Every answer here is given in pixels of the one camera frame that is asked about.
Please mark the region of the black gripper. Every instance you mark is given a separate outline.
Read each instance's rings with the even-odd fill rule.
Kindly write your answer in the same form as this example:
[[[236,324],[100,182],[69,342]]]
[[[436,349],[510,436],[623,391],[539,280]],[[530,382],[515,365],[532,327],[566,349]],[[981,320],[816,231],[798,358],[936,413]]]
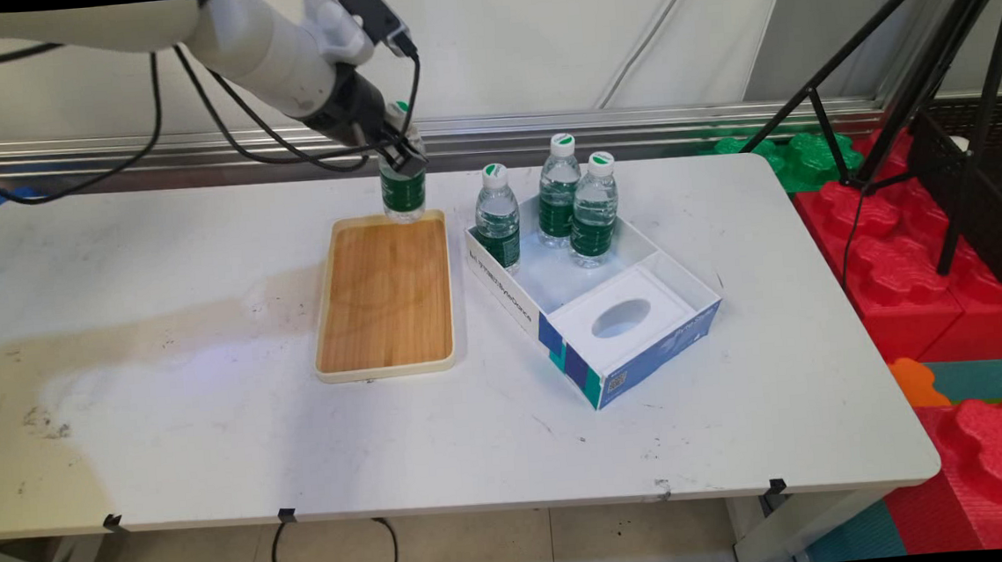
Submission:
[[[333,71],[329,98],[301,123],[343,147],[374,150],[389,177],[414,176],[413,166],[428,161],[416,125],[400,122],[395,128],[387,120],[384,97],[352,64],[334,64]]]

